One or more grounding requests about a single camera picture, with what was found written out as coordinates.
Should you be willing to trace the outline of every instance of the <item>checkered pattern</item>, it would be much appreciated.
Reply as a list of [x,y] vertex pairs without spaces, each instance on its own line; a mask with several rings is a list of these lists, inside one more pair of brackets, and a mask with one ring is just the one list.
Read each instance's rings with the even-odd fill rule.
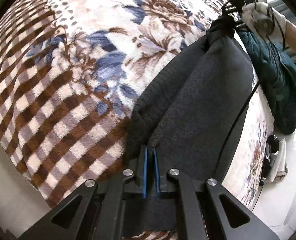
[[[76,94],[67,65],[27,57],[31,46],[58,32],[47,3],[17,0],[0,20],[0,143],[53,207],[85,180],[106,179],[122,168],[128,119],[109,111],[99,116],[96,106],[104,99]],[[134,239],[177,235],[149,231]]]

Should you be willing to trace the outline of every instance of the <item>metal screw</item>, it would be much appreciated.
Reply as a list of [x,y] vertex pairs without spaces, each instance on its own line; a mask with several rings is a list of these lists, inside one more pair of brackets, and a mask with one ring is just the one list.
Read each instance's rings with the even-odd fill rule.
[[215,179],[207,179],[207,183],[210,186],[216,186],[217,185],[217,181]]
[[133,171],[131,169],[126,169],[123,171],[123,175],[125,176],[131,176],[133,174]]
[[177,169],[171,169],[170,171],[169,171],[169,173],[171,174],[171,175],[178,175],[179,174],[179,171],[177,170]]
[[96,182],[93,179],[88,179],[85,183],[86,187],[93,187]]

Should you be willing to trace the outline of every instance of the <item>black metal bracket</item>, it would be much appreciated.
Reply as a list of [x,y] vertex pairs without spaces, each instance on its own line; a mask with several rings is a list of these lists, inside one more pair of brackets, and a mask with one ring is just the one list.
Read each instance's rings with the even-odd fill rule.
[[[239,15],[241,15],[242,7],[253,2],[258,2],[258,0],[228,0],[224,6],[221,7],[222,15],[228,15],[235,12],[238,12]],[[242,20],[239,20],[235,22],[235,28],[241,30],[247,28],[247,26]]]
[[[19,240],[121,240],[125,200],[149,196],[148,151],[142,146],[139,157],[109,182],[84,182]],[[176,199],[180,240],[279,239],[215,179],[192,180],[152,152],[159,196]]]

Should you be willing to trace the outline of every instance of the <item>triangular cutout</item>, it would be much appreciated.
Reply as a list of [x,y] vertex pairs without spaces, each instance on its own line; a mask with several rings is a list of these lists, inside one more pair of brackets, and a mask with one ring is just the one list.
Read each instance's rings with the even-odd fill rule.
[[243,213],[226,195],[221,194],[219,199],[232,228],[238,228],[246,223],[249,223],[250,218]]
[[51,222],[64,229],[68,229],[72,223],[73,218],[75,217],[81,200],[81,195],[75,197],[67,206],[65,206],[58,214],[56,214],[52,218]]

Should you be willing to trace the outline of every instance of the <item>black object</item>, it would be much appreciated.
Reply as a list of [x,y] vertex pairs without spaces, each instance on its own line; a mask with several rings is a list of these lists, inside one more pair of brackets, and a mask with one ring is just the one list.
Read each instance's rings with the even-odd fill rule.
[[[224,6],[221,7],[222,15],[228,15],[235,12],[238,12],[239,16],[241,16],[242,13],[242,7],[244,5],[250,4],[250,3],[256,3],[258,0],[228,0]],[[236,21],[234,23],[236,30],[241,30],[244,28],[247,28],[247,26],[244,24],[242,20]]]
[[[223,18],[169,62],[139,97],[128,128],[125,164],[147,144],[193,179],[224,179],[247,109],[226,138],[251,94],[253,72],[234,30],[215,30]],[[225,160],[217,165],[219,156]],[[149,152],[148,161],[152,159]]]
[[265,158],[263,163],[263,168],[261,170],[261,179],[259,182],[259,186],[263,186],[265,184],[266,178],[271,170],[270,161],[271,161],[271,146],[266,142],[266,148],[265,148]]
[[277,136],[275,136],[274,134],[269,136],[267,138],[267,143],[270,145],[272,153],[276,153],[279,151],[279,140]]
[[[126,200],[143,197],[151,170],[147,152],[142,146],[139,157],[109,182],[87,180],[19,240],[121,240]],[[180,240],[279,239],[215,179],[192,180],[153,152],[155,187],[161,198],[176,201]]]

